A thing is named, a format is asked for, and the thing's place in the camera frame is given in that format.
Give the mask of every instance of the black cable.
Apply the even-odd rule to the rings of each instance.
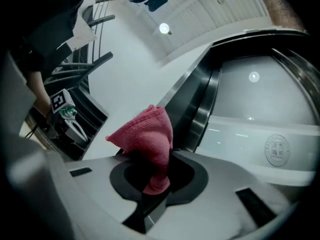
[[[25,139],[30,139],[31,136],[35,133],[35,131],[38,128],[38,124],[35,125],[35,127],[33,127],[33,129],[31,131],[29,131],[29,133],[24,137]]]

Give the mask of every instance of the white wall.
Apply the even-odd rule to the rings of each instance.
[[[183,73],[203,53],[208,44],[202,45],[175,59],[162,68],[131,65],[117,71],[118,67],[89,76],[91,95],[108,111],[109,118],[92,141],[84,160],[114,156],[119,148],[105,137],[137,116],[150,104],[157,105]]]
[[[258,81],[250,80],[252,72]],[[274,143],[282,143],[281,153]],[[281,64],[271,56],[223,63],[198,154],[236,163],[264,182],[300,188],[315,175],[319,144],[310,97]]]
[[[183,54],[172,57],[164,65],[159,59],[169,54],[159,41],[162,36],[152,36],[150,28],[125,3],[110,2],[107,15],[110,14],[115,14],[116,19],[106,22],[103,27],[101,54],[111,51],[113,58],[89,76],[91,95],[109,113],[109,118],[92,141],[85,160],[113,156],[119,149],[107,143],[105,136],[148,105],[156,105],[215,39],[256,27],[250,21],[240,25],[236,22],[234,28],[228,26],[227,31],[218,30],[220,35],[214,35],[214,39],[195,42],[193,48],[189,46]]]

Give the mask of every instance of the circular logo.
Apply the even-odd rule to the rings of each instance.
[[[289,143],[281,135],[272,135],[265,143],[264,153],[273,166],[284,166],[290,156]]]

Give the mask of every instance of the person's arm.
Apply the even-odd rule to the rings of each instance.
[[[41,72],[27,73],[27,86],[36,96],[34,107],[47,119],[51,110],[50,97],[47,94],[42,81]]]

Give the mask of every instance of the black rectangular vent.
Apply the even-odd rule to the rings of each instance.
[[[262,227],[276,217],[274,212],[250,188],[235,193],[258,227]]]
[[[70,171],[72,177],[77,177],[92,172],[88,167]]]

